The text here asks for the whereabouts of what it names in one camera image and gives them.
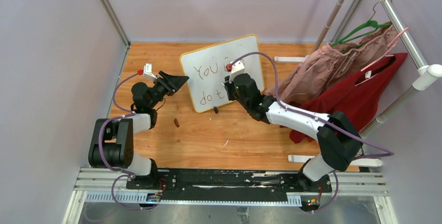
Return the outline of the yellow framed whiteboard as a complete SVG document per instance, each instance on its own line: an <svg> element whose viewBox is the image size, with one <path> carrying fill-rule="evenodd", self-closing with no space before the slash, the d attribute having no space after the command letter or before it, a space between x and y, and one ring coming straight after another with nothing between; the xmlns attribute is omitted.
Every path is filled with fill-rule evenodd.
<svg viewBox="0 0 442 224"><path fill-rule="evenodd" d="M258 39L254 34L196 49L180 56L193 108L197 113L230 103L221 83L229 75L226 65L244 54L257 52Z"/></svg>

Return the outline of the brown marker cap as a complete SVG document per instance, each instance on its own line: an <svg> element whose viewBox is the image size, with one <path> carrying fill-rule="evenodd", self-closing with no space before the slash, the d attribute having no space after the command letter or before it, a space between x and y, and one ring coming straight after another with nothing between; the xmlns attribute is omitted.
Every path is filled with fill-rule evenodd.
<svg viewBox="0 0 442 224"><path fill-rule="evenodd" d="M179 121L178 121L177 119L174 119L174 124L175 124L175 126L176 126L177 128L180 127Z"/></svg>

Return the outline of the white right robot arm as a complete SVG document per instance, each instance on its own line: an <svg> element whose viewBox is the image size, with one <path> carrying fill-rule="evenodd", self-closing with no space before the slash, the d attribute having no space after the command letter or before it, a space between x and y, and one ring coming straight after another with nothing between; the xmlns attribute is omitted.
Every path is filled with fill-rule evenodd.
<svg viewBox="0 0 442 224"><path fill-rule="evenodd" d="M223 85L228 99L238 101L254 120L290 128L318 142L320 153L297 173L296 184L304 191L323 186L321 179L330 172L347 170L362 147L360 135L340 111L315 113L279 102L262 94L247 73L226 76Z"/></svg>

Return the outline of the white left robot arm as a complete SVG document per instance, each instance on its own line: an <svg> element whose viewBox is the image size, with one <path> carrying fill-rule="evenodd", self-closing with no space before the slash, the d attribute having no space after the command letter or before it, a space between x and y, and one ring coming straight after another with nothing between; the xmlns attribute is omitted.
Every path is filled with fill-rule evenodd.
<svg viewBox="0 0 442 224"><path fill-rule="evenodd" d="M124 115L95 122L88 152L89 165L122 172L131 181L139 179L147 189L154 189L164 182L156 162L135 153L134 135L155 127L155 106L166 96L174 95L188 80L188 76L173 76L160 71L158 76L153 76L153 86L135 83L131 88L133 103Z"/></svg>

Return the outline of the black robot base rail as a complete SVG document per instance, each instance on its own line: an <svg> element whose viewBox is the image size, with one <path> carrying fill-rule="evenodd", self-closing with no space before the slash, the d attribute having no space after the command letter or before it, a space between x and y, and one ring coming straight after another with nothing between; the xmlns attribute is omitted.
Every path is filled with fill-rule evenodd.
<svg viewBox="0 0 442 224"><path fill-rule="evenodd" d="M82 168L74 189L87 202L290 206L316 211L339 196L387 196L384 178L374 172L337 172L302 185L295 171L164 168L153 180L121 172Z"/></svg>

